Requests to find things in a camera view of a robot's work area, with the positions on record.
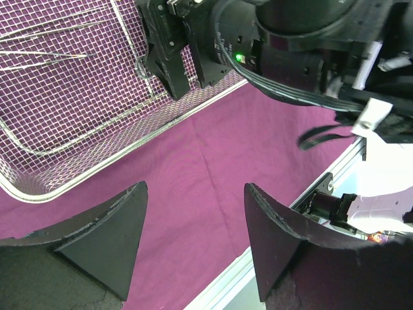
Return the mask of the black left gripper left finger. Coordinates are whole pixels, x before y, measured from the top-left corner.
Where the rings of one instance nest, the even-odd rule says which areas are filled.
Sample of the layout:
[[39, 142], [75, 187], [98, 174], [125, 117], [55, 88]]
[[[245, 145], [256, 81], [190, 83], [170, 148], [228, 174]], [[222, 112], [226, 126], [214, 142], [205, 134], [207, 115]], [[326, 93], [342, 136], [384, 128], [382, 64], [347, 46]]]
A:
[[148, 205], [143, 181], [65, 221], [1, 240], [2, 309], [121, 309]]

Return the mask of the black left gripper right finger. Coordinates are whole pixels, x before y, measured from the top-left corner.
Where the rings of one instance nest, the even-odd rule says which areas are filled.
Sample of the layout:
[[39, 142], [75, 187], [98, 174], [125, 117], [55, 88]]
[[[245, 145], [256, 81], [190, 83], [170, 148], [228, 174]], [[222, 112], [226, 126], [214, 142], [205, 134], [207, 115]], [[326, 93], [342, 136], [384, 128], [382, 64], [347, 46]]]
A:
[[322, 226], [253, 183], [252, 203], [300, 242], [263, 298], [268, 309], [411, 309], [412, 238], [360, 240]]

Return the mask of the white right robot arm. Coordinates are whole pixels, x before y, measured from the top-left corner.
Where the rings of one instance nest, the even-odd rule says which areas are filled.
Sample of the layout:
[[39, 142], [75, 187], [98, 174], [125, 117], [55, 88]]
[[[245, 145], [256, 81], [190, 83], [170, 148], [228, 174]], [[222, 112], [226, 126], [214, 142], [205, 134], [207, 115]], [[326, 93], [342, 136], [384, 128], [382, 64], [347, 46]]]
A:
[[411, 1], [137, 1], [145, 66], [174, 99], [234, 70], [266, 96], [412, 143]]

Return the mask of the metal mesh instrument tray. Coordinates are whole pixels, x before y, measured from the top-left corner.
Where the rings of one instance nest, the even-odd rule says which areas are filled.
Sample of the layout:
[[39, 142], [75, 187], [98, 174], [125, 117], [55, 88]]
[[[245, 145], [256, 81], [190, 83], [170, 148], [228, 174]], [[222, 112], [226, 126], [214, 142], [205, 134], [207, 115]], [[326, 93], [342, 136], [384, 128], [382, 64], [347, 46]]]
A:
[[1, 34], [99, 5], [108, 22], [77, 41], [96, 56], [1, 72], [1, 188], [17, 200], [53, 200], [245, 84], [229, 71], [201, 88], [188, 48], [181, 99], [153, 74], [140, 79], [135, 61], [148, 44], [134, 1], [2, 1]]

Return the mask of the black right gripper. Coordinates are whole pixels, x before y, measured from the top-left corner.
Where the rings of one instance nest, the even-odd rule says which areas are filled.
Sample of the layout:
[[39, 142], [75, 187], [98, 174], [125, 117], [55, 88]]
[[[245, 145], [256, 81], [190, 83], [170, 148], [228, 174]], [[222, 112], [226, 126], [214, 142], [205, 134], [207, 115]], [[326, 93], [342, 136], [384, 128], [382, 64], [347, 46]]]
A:
[[216, 34], [228, 54], [245, 59], [256, 35], [255, 7], [250, 1], [232, 1], [217, 16], [221, 1], [136, 1], [148, 54], [148, 71], [168, 94], [179, 100], [190, 92], [181, 52], [188, 48], [201, 88], [214, 86], [230, 71]]

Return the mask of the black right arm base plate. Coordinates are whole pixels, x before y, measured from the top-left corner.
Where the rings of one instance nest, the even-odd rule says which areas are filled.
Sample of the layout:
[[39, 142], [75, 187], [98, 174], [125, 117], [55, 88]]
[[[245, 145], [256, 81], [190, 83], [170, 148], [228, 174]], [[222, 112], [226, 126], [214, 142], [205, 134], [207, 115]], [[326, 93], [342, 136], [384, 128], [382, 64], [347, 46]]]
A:
[[335, 230], [353, 235], [360, 233], [347, 222], [348, 211], [357, 195], [343, 194], [335, 197], [332, 195], [333, 185], [333, 174], [324, 173], [290, 208], [314, 221], [325, 220]]

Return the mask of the aluminium front rail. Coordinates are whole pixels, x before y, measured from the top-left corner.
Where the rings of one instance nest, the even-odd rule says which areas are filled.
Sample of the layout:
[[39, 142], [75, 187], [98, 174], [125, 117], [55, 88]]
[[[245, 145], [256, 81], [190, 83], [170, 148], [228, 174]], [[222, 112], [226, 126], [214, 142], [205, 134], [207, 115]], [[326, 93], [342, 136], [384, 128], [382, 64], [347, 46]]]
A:
[[[303, 205], [316, 190], [336, 194], [352, 169], [365, 157], [366, 141], [358, 138], [292, 203]], [[250, 247], [236, 258], [187, 306], [187, 309], [265, 309], [263, 298], [300, 246], [245, 196]]]

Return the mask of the purple cloth wrap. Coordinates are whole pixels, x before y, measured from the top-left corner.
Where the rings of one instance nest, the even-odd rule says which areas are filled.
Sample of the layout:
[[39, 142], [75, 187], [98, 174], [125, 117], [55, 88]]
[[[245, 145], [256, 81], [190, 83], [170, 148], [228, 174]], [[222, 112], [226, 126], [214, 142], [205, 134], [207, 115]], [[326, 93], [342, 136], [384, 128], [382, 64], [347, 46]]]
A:
[[125, 309], [183, 309], [249, 245], [243, 189], [291, 204], [348, 148], [299, 150], [297, 138], [334, 113], [271, 100], [245, 85], [42, 204], [1, 193], [1, 237], [20, 238], [145, 181], [148, 209]]

